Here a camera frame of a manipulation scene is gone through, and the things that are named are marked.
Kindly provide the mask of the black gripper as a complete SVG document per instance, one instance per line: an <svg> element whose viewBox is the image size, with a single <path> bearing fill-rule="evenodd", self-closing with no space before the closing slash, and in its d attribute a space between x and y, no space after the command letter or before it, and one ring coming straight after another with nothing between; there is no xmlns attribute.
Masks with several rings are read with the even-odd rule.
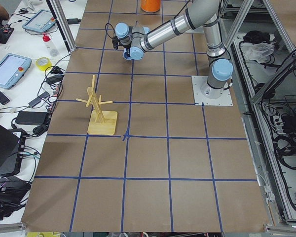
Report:
<svg viewBox="0 0 296 237"><path fill-rule="evenodd" d="M117 36L114 36L112 38L112 44L113 44L113 48L115 50L118 50L118 48L120 46L122 46L122 47L124 47L126 49L130 49L130 47L131 47L131 38L130 38L130 36L126 36L126 37L120 39Z"/></svg>

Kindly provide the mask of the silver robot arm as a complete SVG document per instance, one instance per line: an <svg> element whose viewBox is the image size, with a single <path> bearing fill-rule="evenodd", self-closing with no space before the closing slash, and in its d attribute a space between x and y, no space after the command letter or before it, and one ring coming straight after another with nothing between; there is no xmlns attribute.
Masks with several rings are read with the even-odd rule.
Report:
<svg viewBox="0 0 296 237"><path fill-rule="evenodd" d="M206 55L209 62L209 75L202 83L201 93L210 99L218 99L229 87L225 86L233 73L233 65L227 59L227 49L222 40L218 0L194 0L192 4L176 16L153 30L148 27L128 26L124 22L114 28L113 48L124 48L126 60L141 60L144 53L152 51L175 37L192 34L203 28L206 41Z"/></svg>

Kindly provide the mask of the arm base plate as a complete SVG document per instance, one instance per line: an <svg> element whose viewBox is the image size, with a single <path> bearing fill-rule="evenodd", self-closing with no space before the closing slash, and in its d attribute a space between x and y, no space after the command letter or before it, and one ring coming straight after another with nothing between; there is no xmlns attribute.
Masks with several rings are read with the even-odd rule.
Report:
<svg viewBox="0 0 296 237"><path fill-rule="evenodd" d="M194 104L198 106L233 106L227 82L221 89L213 89L207 84L207 76L191 76Z"/></svg>

